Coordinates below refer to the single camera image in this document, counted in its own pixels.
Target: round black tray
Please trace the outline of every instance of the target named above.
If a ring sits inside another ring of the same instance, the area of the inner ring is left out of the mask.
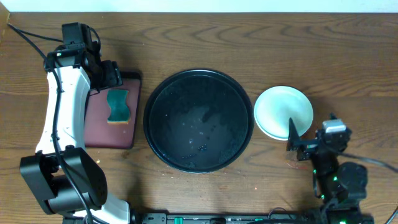
[[[241,85],[214,70],[187,70],[164,80],[144,112],[149,146],[176,169],[204,173],[232,163],[253,131],[252,105]]]

